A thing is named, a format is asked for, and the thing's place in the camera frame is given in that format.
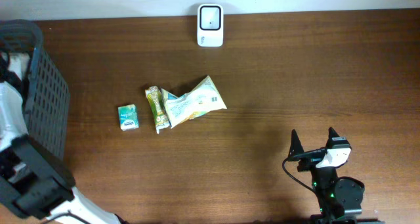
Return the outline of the green yellow snack bar wrapper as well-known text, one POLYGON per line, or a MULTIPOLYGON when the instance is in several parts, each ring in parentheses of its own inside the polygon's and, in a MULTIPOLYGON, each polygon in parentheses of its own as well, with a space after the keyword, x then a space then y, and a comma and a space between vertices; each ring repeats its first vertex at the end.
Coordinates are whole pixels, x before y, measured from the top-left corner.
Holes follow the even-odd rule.
POLYGON ((161 91, 157 86, 151 86, 145 90, 145 95, 152 110, 156 133, 159 134, 171 125, 163 106, 161 91))

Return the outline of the teal tissue pack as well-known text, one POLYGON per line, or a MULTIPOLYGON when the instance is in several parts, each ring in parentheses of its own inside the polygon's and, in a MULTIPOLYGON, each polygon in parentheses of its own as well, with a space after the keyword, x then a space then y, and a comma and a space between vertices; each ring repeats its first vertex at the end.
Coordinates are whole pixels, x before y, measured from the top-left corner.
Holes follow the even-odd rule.
POLYGON ((137 108, 134 104, 118 108, 120 129, 122 131, 139 128, 137 108))

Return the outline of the large yellow white snack bag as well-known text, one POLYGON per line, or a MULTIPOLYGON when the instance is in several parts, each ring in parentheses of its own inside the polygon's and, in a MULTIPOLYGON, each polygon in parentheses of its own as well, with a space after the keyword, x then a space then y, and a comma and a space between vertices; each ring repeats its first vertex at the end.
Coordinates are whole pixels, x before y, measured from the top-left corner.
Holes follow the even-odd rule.
POLYGON ((227 109, 210 76, 203 79, 191 92, 180 97, 165 89, 161 89, 161 95, 171 129, 208 112, 227 109))

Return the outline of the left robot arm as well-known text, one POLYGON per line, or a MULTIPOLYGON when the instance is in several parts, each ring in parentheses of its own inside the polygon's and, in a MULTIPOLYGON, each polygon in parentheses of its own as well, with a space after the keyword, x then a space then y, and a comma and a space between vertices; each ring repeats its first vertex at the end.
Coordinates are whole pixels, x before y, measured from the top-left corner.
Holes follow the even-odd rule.
POLYGON ((1 204, 42 223, 124 223, 86 198, 60 159, 35 140, 24 119, 32 57, 1 51, 1 204))

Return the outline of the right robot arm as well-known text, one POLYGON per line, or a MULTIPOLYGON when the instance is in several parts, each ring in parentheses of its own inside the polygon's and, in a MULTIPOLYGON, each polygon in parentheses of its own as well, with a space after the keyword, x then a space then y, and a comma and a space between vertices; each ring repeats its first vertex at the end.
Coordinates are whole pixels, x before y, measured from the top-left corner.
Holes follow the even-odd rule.
POLYGON ((363 182, 337 175, 337 169, 347 163, 351 151, 347 138, 340 136, 332 127, 328 129, 325 146, 309 151, 304 150, 297 131, 291 131, 291 145, 282 169, 292 180, 315 194, 320 213, 311 215, 309 223, 380 223, 378 219, 358 219, 362 214, 363 182), (288 162, 297 162, 298 172, 311 173, 311 186, 288 172, 285 167, 288 162))

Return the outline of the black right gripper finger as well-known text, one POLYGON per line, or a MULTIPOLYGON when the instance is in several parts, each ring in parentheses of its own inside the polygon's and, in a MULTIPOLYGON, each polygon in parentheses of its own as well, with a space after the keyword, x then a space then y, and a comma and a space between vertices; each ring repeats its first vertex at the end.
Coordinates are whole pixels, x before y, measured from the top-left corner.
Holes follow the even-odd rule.
POLYGON ((297 131, 293 129, 291 131, 291 145, 289 147, 288 161, 299 161, 304 154, 304 149, 297 134, 297 131))
POLYGON ((340 137, 340 135, 332 127, 330 127, 328 129, 328 137, 329 139, 332 139, 332 138, 340 137))

